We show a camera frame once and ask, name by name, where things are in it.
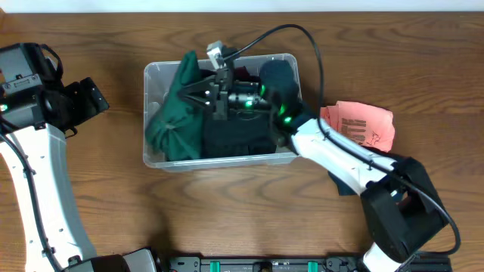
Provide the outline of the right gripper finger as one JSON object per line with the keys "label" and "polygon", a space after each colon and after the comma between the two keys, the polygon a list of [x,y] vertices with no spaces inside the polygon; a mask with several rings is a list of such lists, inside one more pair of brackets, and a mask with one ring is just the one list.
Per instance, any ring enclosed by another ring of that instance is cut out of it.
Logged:
{"label": "right gripper finger", "polygon": [[198,92],[202,92],[205,94],[207,91],[210,93],[214,88],[215,81],[216,81],[215,76],[208,76],[206,78],[201,79],[200,81],[184,86],[180,90],[180,94],[192,94],[192,93],[198,93]]}
{"label": "right gripper finger", "polygon": [[180,98],[190,104],[193,107],[199,108],[205,113],[213,113],[215,109],[215,104],[213,102],[213,96],[211,94],[193,95],[193,94],[183,94]]}

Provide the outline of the clear plastic storage bin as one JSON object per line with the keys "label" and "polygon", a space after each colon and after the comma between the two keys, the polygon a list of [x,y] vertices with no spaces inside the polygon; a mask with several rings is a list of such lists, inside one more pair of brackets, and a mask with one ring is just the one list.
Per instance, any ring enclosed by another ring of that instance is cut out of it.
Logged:
{"label": "clear plastic storage bin", "polygon": [[[236,67],[244,66],[249,74],[257,76],[260,67],[270,60],[287,61],[294,74],[294,80],[299,80],[299,69],[296,58],[289,53],[246,56],[236,59]],[[164,104],[169,87],[180,62],[160,61],[148,64],[144,69],[144,127]],[[286,147],[279,147],[274,153],[254,156],[233,156],[215,159],[195,159],[185,161],[167,161],[164,153],[151,148],[147,140],[143,140],[143,161],[150,168],[158,168],[167,172],[190,172],[198,169],[237,167],[245,165],[277,165],[288,164],[296,158]]]}

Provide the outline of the red navy plaid shirt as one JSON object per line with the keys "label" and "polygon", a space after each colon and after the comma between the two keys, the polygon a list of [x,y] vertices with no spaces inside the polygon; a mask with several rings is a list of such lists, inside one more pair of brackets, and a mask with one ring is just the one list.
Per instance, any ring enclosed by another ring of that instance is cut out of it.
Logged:
{"label": "red navy plaid shirt", "polygon": [[260,82],[258,76],[251,75],[245,66],[234,69],[234,80],[242,82]]}

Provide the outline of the black sweater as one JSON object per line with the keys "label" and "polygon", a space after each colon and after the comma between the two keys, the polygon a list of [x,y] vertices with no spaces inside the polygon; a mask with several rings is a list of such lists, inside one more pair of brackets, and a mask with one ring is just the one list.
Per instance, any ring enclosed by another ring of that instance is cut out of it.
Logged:
{"label": "black sweater", "polygon": [[276,148],[270,137],[267,114],[230,112],[226,121],[203,114],[203,159],[269,154]]}

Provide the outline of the dark green garment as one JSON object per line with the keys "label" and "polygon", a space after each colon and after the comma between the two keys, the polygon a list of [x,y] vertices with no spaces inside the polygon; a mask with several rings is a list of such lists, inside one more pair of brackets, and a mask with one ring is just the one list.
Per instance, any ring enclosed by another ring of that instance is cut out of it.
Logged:
{"label": "dark green garment", "polygon": [[178,65],[164,103],[144,131],[152,151],[164,154],[168,161],[201,158],[203,112],[178,95],[184,87],[202,78],[197,55],[189,51]]}

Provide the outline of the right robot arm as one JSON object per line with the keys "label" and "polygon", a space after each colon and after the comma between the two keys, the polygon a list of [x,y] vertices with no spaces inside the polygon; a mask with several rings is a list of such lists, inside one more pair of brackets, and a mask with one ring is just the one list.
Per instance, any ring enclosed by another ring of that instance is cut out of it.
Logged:
{"label": "right robot arm", "polygon": [[282,145],[321,165],[358,195],[374,241],[361,259],[368,271],[404,268],[439,231],[455,226],[420,162],[369,150],[334,131],[299,99],[285,60],[265,62],[258,82],[244,82],[233,68],[218,66],[178,95],[216,119],[229,110],[267,112]]}

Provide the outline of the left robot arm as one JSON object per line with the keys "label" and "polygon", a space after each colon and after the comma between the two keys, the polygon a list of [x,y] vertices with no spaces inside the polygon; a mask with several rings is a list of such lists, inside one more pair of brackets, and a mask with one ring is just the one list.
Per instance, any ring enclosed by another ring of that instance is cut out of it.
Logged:
{"label": "left robot arm", "polygon": [[1,155],[11,173],[26,240],[27,271],[155,271],[149,248],[100,256],[79,217],[67,170],[67,132],[109,104],[87,77],[62,83],[46,44],[1,49]]}

